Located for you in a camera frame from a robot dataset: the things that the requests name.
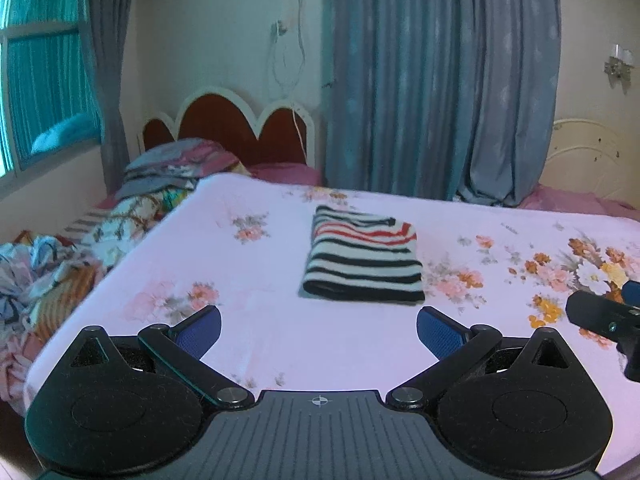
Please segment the striped red black white sweater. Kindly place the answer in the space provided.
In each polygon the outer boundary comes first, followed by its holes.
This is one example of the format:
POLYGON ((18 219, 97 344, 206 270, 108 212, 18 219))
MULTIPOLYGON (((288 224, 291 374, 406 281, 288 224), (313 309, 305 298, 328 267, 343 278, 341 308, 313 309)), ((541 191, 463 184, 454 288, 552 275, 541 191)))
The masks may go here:
POLYGON ((302 289, 327 300, 420 304, 417 244, 408 222, 321 205, 312 220, 302 289))

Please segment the pink floral bed sheet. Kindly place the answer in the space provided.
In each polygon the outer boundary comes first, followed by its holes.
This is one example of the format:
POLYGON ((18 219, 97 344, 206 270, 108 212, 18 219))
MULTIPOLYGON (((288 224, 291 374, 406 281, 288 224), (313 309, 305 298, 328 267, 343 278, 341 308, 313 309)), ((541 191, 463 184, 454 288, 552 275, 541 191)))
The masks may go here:
POLYGON ((639 276, 634 220, 216 174, 134 245, 54 333, 30 368, 32 400, 78 332, 132 335, 213 304, 205 362, 253 392, 386 392, 434 358, 416 336, 431 306, 506 336, 557 330, 613 415, 599 469, 639 453, 639 387, 604 337, 573 325, 573 292, 620 298, 639 276))

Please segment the crumpled floral bedding heap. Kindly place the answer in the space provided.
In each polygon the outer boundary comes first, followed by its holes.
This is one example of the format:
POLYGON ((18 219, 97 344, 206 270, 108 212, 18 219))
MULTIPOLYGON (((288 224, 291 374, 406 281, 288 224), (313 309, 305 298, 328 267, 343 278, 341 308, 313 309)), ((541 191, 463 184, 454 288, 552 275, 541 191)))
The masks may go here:
POLYGON ((23 231, 1 245, 1 401, 26 412, 29 369, 107 272, 88 248, 23 231))

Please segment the folded patterned blankets pile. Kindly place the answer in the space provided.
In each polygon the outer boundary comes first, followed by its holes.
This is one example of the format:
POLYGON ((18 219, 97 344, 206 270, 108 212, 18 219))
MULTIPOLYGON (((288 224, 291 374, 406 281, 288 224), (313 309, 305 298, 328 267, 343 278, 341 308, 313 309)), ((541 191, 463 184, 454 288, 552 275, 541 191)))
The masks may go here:
POLYGON ((248 174, 238 156, 215 141, 186 139, 152 148, 126 167, 115 194, 62 232, 110 268, 213 174, 248 174))

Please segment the magenta pillow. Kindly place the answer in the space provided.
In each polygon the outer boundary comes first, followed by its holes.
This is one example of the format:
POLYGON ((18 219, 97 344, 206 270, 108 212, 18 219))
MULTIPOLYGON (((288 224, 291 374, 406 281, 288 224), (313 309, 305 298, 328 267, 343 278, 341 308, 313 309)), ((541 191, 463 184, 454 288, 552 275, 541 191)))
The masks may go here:
POLYGON ((320 186, 322 177, 317 169, 297 162, 274 162, 247 167, 256 179, 277 184, 320 186))

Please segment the red white scalloped headboard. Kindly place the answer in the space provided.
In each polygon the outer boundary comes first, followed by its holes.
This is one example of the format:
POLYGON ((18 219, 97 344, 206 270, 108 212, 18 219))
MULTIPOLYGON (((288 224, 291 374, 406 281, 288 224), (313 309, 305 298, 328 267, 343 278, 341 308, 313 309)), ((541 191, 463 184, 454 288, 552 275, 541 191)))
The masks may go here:
POLYGON ((300 104, 279 100, 256 114, 236 92, 207 87, 186 98, 177 115, 158 113, 141 133, 144 150, 187 138, 214 141, 246 166, 316 164, 316 128, 300 104))

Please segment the blue grey curtain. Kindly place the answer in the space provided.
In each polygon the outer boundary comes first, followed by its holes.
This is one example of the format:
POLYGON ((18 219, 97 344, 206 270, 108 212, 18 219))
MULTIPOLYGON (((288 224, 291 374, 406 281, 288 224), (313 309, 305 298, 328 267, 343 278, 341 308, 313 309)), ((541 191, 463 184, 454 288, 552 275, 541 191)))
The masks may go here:
POLYGON ((328 0, 334 188, 518 206, 544 168, 560 0, 328 0))

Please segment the teal window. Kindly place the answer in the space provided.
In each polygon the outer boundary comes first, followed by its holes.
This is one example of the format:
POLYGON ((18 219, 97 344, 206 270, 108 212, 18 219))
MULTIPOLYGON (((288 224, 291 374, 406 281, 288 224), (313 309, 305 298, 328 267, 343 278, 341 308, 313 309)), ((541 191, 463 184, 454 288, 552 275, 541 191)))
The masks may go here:
POLYGON ((100 140, 79 22, 80 0, 1 0, 3 177, 100 140))

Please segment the grey window curtain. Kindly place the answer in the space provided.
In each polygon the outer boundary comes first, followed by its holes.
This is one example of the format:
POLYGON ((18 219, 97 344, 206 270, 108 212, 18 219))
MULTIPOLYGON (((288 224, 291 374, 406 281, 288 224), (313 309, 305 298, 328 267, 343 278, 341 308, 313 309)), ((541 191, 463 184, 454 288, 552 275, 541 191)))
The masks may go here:
POLYGON ((129 164, 119 107, 130 4, 131 0, 80 0, 80 38, 100 118, 103 177, 110 194, 122 185, 129 164))

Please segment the wall lamp sconce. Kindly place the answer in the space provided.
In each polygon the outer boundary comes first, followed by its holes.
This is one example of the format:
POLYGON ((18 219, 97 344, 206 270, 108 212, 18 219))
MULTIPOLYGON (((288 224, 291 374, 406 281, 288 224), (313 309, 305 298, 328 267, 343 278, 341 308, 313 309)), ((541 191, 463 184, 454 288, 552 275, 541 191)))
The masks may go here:
POLYGON ((613 44, 604 62, 603 73, 608 77, 612 88, 620 86, 626 93, 631 86, 631 74, 634 70, 634 54, 620 44, 613 44))

